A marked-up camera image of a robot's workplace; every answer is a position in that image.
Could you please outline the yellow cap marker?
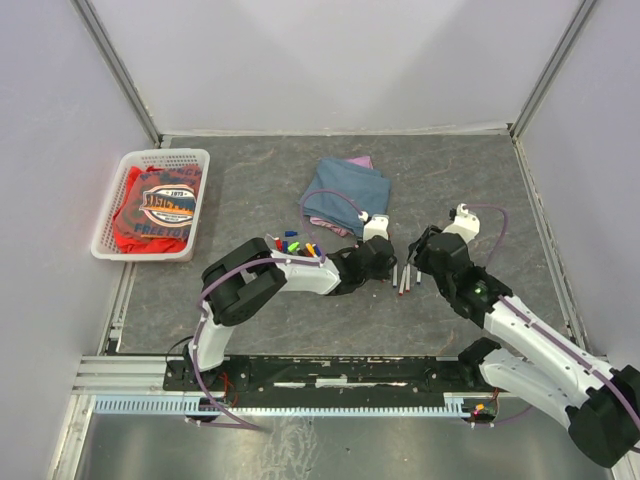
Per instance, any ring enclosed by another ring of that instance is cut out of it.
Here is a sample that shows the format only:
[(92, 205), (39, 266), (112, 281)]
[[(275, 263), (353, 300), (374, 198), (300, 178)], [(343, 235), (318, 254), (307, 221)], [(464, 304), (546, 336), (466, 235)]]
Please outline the yellow cap marker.
[(318, 254), (316, 253), (315, 247), (312, 244), (307, 243), (305, 248), (306, 248), (306, 250), (307, 250), (307, 252), (309, 253), (310, 256), (312, 256), (312, 257), (317, 257), (318, 256)]

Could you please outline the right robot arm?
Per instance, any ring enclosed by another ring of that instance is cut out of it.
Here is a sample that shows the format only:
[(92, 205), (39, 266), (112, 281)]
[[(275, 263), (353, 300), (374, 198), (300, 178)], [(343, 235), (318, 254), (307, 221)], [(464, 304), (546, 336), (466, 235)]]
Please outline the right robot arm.
[(455, 313), (517, 350), (511, 355), (483, 338), (478, 356), (457, 367), (459, 382), (487, 384), (518, 396), (555, 419), (575, 446), (605, 468), (639, 450), (639, 372), (614, 368), (565, 338), (513, 291), (471, 260), (471, 235), (457, 227), (427, 228), (409, 247), (408, 261), (431, 276)]

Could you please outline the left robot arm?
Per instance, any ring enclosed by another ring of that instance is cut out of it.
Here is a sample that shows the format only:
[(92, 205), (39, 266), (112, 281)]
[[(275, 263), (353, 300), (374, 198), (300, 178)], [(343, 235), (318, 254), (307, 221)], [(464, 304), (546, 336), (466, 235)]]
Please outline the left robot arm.
[(199, 390), (215, 387), (235, 327), (276, 294), (351, 294), (369, 280), (390, 279), (396, 264), (391, 242), (380, 235), (318, 258), (285, 254), (269, 248), (262, 238), (250, 239), (202, 274), (200, 320), (190, 344), (187, 380)]

